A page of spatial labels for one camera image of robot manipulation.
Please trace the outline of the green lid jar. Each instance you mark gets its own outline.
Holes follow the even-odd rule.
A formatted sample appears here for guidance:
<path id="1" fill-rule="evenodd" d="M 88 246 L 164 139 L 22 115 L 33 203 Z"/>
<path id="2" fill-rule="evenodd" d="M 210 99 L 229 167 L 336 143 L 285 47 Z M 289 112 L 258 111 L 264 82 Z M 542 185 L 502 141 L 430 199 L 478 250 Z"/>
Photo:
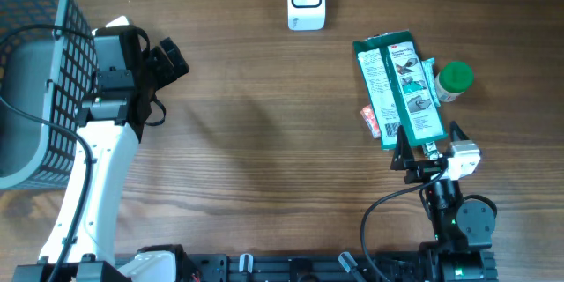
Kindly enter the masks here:
<path id="1" fill-rule="evenodd" d="M 470 88 L 473 81 L 474 73 L 468 64 L 460 61 L 447 64 L 434 80 L 439 101 L 454 101 Z"/>

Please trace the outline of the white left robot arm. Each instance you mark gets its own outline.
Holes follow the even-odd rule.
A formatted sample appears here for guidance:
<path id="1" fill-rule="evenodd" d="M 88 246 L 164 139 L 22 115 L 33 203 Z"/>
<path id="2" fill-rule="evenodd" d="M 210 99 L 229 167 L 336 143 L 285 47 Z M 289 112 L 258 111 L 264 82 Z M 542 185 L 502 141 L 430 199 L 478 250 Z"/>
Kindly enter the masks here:
<path id="1" fill-rule="evenodd" d="M 94 38 L 96 87 L 78 103 L 76 138 L 63 204 L 35 264 L 20 265 L 16 281 L 191 281 L 197 267 L 180 245 L 141 248 L 116 267 L 114 237 L 124 178 L 148 126 L 156 92 L 189 72 L 169 38 L 142 48 L 139 29 Z"/>

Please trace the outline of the green 3M cleaner package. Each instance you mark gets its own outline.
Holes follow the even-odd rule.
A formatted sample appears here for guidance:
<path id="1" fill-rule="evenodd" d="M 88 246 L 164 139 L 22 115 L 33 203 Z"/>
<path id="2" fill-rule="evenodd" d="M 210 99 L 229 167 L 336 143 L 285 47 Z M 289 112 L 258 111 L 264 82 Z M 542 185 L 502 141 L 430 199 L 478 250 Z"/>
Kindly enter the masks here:
<path id="1" fill-rule="evenodd" d="M 354 41 L 352 46 L 383 150 L 396 146 L 399 128 L 404 129 L 410 146 L 447 136 L 410 32 L 385 33 Z"/>

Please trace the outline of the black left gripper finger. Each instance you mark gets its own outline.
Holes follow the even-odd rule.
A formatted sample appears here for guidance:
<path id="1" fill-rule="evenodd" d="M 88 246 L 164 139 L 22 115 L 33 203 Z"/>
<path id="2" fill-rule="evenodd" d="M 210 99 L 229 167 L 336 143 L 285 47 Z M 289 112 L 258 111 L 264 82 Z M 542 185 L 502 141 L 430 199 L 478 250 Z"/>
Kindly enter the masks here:
<path id="1" fill-rule="evenodd" d="M 168 70 L 165 74 L 166 80 L 176 80 L 189 73 L 189 65 L 182 56 L 178 46 L 170 37 L 162 40 L 160 42 L 160 46 L 166 53 L 167 59 L 169 60 Z"/>
<path id="2" fill-rule="evenodd" d="M 147 69 L 156 91 L 174 82 L 174 66 L 160 47 L 149 52 Z"/>

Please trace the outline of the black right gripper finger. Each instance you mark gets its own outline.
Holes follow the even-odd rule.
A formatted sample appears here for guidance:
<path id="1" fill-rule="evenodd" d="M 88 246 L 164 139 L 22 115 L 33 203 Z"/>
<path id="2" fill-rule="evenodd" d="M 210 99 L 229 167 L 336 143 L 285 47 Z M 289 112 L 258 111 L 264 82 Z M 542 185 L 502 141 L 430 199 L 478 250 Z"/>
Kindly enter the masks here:
<path id="1" fill-rule="evenodd" d="M 456 121 L 452 121 L 449 124 L 449 129 L 450 129 L 450 140 L 452 142 L 469 141 L 470 140 L 470 138 L 462 131 L 462 129 L 456 123 Z"/>
<path id="2" fill-rule="evenodd" d="M 408 137 L 405 133 L 404 127 L 400 125 L 397 128 L 397 141 L 392 161 L 391 168 L 413 168 L 415 166 L 415 159 L 410 147 Z"/>

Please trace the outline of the orange tissue packet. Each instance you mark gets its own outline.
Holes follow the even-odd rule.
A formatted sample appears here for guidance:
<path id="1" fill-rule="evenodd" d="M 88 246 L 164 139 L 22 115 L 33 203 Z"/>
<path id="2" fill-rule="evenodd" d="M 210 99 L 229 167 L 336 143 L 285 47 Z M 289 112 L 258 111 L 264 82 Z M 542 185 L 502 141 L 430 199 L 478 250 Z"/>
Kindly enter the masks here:
<path id="1" fill-rule="evenodd" d="M 375 118 L 375 112 L 372 108 L 371 105 L 367 105 L 365 106 L 361 111 L 360 114 L 363 118 L 363 120 L 365 121 L 365 123 L 367 124 L 367 127 L 369 128 L 372 137 L 374 139 L 378 139 L 381 137 L 382 133 L 380 130 L 380 127 L 378 125 L 378 122 Z"/>

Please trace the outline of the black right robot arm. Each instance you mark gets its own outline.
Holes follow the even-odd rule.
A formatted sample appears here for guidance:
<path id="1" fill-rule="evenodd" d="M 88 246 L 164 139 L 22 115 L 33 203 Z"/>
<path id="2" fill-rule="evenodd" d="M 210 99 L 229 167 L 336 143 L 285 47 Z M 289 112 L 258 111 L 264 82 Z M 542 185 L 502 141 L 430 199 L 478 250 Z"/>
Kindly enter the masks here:
<path id="1" fill-rule="evenodd" d="M 473 174 L 481 150 L 450 124 L 450 143 L 436 159 L 416 160 L 404 128 L 397 129 L 397 143 L 390 168 L 405 171 L 404 182 L 414 184 L 434 240 L 423 242 L 411 256 L 394 266 L 396 276 L 411 281 L 487 281 L 496 278 L 494 261 L 487 254 L 497 218 L 493 201 L 481 195 L 465 196 L 459 182 Z"/>

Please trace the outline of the mint flushable wipes pack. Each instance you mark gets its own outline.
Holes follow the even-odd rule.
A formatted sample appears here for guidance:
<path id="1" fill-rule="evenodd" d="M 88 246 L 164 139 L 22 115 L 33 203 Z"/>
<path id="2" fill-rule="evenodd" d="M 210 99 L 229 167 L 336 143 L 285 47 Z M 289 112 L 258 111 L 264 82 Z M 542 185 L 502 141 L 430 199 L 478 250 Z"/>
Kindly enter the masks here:
<path id="1" fill-rule="evenodd" d="M 429 58 L 429 59 L 421 62 L 421 67 L 422 67 L 422 70 L 424 71 L 424 74 L 425 74 L 425 78 L 426 78 L 429 93 L 431 95 L 431 99 L 433 100 L 434 105 L 437 108 L 439 108 L 441 106 L 441 103 L 438 99 L 438 95 L 437 95 L 437 92 L 436 92 L 436 86 L 435 86 L 435 83 L 434 83 L 434 70 L 433 70 L 434 63 L 435 63 L 435 60 L 433 58 Z"/>

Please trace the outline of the green narrow box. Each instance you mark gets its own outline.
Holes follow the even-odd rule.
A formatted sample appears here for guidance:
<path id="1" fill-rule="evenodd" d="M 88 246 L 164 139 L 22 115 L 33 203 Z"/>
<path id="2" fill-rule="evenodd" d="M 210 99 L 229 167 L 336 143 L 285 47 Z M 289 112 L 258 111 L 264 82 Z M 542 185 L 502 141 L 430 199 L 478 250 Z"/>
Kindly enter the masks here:
<path id="1" fill-rule="evenodd" d="M 429 160 L 437 160 L 441 157 L 435 142 L 428 142 L 422 145 L 422 151 Z"/>

